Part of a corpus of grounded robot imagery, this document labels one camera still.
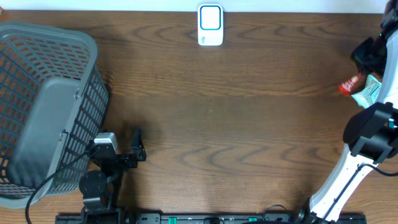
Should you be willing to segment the red snack stick packet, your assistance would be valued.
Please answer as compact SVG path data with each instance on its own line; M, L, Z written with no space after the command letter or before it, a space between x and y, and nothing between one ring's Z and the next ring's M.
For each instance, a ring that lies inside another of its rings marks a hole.
M360 89L362 89L362 87L365 84L365 81L366 81L366 75L358 73L357 75L354 75L353 77L339 84L338 91L342 95L346 96L352 95L354 93L359 92Z

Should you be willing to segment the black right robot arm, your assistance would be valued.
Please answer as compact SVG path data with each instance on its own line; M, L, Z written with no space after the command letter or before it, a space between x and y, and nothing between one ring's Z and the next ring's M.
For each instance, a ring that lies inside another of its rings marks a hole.
M388 1L376 39L351 54L361 75L382 77L375 103L354 115L343 133L341 157L296 223L338 223L341 210L361 181L397 154L397 0Z

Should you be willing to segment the white teal tissue pack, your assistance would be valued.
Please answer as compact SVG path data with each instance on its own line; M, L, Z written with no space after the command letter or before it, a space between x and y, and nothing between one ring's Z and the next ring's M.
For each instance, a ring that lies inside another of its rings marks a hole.
M368 75L364 89L351 95L351 97L359 106L366 109L376 102L380 89L381 82L374 76Z

